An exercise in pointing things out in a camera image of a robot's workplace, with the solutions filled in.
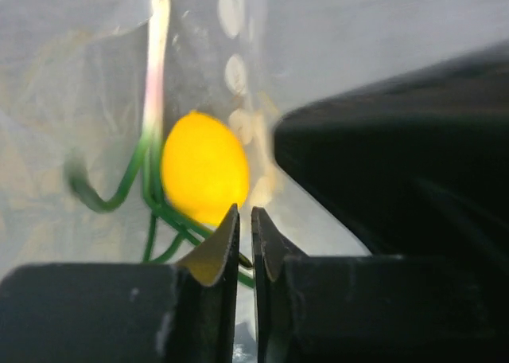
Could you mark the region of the fake green onion stems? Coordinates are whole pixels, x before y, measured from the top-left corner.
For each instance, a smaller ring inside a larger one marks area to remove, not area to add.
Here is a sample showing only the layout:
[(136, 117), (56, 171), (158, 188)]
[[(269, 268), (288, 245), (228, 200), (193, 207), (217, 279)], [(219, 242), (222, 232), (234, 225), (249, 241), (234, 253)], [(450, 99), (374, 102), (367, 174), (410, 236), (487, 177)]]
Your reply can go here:
[(68, 158), (64, 173), (72, 194), (95, 213), (111, 213), (126, 200), (136, 177), (142, 179), (142, 197), (150, 208), (150, 225), (142, 257), (145, 263), (165, 263), (181, 244), (202, 245), (216, 227), (187, 217), (173, 207), (161, 180), (161, 156), (168, 135), (163, 133), (165, 52), (171, 22), (171, 0), (150, 0), (146, 82), (142, 129), (126, 171), (115, 193), (102, 198), (91, 185), (79, 158)]

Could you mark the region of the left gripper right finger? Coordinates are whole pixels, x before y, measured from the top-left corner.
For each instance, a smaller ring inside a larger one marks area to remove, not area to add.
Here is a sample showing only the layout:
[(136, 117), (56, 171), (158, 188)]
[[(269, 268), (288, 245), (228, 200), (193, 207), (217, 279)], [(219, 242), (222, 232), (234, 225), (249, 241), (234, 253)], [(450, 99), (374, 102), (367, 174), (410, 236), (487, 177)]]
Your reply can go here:
[(441, 256), (308, 256), (261, 208), (251, 231), (259, 361), (507, 361), (489, 278)]

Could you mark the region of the fake yellow lemon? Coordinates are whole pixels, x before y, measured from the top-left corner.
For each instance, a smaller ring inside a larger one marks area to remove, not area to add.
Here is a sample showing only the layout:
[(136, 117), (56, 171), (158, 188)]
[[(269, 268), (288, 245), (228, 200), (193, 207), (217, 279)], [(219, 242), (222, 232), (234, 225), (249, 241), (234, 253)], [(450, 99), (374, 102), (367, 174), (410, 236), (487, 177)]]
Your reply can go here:
[(165, 141), (161, 180), (175, 209), (216, 227), (233, 204), (246, 201), (250, 170), (234, 133), (218, 119), (191, 111), (177, 120)]

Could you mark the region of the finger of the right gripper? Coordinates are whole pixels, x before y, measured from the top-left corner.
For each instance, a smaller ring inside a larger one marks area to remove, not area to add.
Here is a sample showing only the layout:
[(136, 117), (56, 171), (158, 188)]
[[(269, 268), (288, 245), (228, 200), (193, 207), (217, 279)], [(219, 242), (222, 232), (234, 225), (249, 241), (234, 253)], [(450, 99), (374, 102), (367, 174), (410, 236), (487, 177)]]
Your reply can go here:
[(374, 253), (508, 257), (508, 45), (319, 100), (277, 164)]

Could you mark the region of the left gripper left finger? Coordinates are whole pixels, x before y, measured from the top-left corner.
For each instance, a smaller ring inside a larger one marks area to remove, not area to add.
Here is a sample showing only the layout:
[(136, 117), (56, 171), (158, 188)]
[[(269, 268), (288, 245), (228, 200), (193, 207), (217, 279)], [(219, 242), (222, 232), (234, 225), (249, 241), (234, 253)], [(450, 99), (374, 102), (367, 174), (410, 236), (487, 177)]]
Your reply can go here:
[(36, 263), (1, 282), (4, 362), (229, 362), (239, 213), (176, 263)]

